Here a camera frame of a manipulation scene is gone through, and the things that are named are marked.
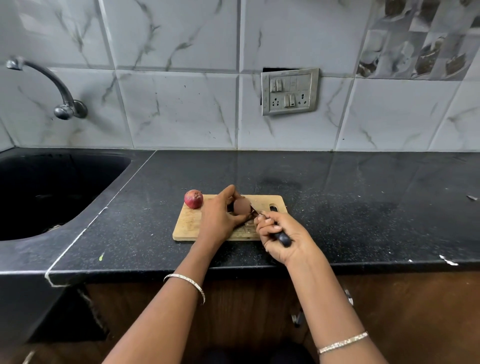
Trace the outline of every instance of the person's left hand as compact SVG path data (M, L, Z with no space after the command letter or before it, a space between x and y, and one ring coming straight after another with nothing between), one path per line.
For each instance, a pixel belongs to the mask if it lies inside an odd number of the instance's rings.
M238 198L244 197L231 184L214 198L204 200L197 241L210 245L216 252L233 229L249 219L250 215L233 216L227 213L227 205Z

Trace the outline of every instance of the hand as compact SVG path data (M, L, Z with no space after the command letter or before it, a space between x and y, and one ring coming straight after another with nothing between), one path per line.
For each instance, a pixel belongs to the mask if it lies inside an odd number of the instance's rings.
M310 247L317 248L308 231L289 214L262 211L262 214L255 218L255 225L265 250L275 260L285 265L299 251L305 251L305 248ZM285 248L281 242L271 235L282 230L292 240L292 245L288 248Z
M231 184L214 198L204 201L197 241L210 244L216 252L233 229L249 219L250 215L233 216L227 213L227 205L238 198L244 197Z

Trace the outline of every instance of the faucet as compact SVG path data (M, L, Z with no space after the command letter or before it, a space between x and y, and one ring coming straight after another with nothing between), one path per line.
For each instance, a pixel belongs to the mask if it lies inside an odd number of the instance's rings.
M55 84L55 86L59 89L61 97L63 99L63 104L56 106L55 109L53 110L53 113L57 118L62 120L68 120L68 119L71 119L72 116L75 116L80 119L84 119L87 117L87 114L88 114L87 106L79 100L74 100L67 86L65 86L65 84L61 81L61 79L59 79L56 76L56 74L54 74L48 68L42 67L36 63L27 61L23 57L18 57L18 56L10 57L10 59L6 63L6 66L11 70L18 70L18 71L22 71L24 66L31 67L34 70L37 70L43 73Z

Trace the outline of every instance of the sink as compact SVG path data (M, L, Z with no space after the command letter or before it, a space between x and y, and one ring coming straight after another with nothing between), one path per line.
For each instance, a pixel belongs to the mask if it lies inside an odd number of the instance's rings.
M40 235L69 222L130 162L123 156L88 153L0 159L0 241Z

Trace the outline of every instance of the silver bangle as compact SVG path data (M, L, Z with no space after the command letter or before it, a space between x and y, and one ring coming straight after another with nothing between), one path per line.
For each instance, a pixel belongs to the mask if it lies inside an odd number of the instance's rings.
M324 348L318 349L317 352L320 355L320 354L323 354L324 352L329 352L331 350L341 348L342 346L352 344L352 343L354 343L358 340L362 340L362 339L366 338L367 336L368 336L368 332L365 331L365 332L362 332L360 335L354 336L350 339L346 339L346 340L343 340L343 341L338 341L338 342L333 343L332 345L328 345L328 346L325 346Z
M166 280L167 278L170 278L170 277L180 278L180 279L186 280L187 282L193 284L193 286L194 286L196 289L198 289L198 292L200 292L200 294L202 295L202 298L204 299L204 301L203 301L202 304L205 303L205 293L204 293L204 291L202 290L202 288L200 288L200 286L199 286L197 283L195 283L194 280L192 280L192 279L190 279L190 278L188 278L188 277L186 277L186 276L183 276L183 275L181 275L181 274L172 273L172 274L167 274L167 275L165 276L165 278L163 278L163 281L165 282L165 280Z

